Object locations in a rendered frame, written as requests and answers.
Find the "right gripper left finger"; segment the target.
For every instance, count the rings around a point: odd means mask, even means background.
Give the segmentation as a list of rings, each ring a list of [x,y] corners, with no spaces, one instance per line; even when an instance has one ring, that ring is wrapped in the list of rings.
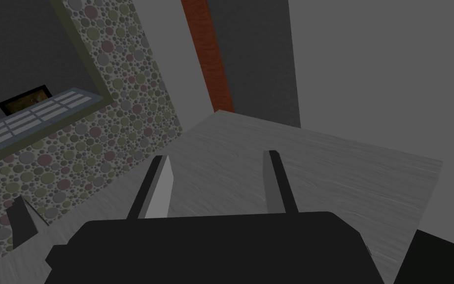
[[[169,156],[155,156],[129,209],[127,219],[166,218],[174,181]]]

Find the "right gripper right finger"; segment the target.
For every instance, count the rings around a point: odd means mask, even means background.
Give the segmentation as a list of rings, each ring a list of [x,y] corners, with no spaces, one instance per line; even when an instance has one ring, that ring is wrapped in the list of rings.
[[[263,152],[262,177],[268,213],[297,213],[296,201],[276,150]]]

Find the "grey wooden table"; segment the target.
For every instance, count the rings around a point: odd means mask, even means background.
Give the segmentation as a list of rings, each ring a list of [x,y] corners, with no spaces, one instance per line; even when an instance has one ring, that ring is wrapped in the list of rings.
[[[108,109],[0,161],[0,284],[42,284],[54,243],[87,221],[125,217],[155,154],[175,177],[170,217],[266,212],[265,150],[281,155],[299,210],[347,221],[394,284],[441,161],[228,112],[184,134],[174,122]],[[19,196],[49,226],[13,249],[6,209]]]

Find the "dark grey flat block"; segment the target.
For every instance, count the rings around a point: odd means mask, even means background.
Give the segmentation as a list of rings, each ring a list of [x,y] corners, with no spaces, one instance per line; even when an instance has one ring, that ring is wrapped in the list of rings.
[[[12,228],[13,249],[43,231],[49,223],[22,196],[5,210]]]

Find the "grey-framed window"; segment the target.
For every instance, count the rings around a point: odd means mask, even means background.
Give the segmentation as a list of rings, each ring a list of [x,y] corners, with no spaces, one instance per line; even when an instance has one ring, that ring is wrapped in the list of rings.
[[[73,87],[0,119],[0,149],[13,145],[102,99],[102,96]]]

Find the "dark picture with black frame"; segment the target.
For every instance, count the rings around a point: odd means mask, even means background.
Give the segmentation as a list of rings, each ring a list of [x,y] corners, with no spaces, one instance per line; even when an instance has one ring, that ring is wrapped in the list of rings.
[[[46,85],[41,85],[25,93],[0,102],[0,109],[6,116],[11,116],[51,97],[52,95]]]

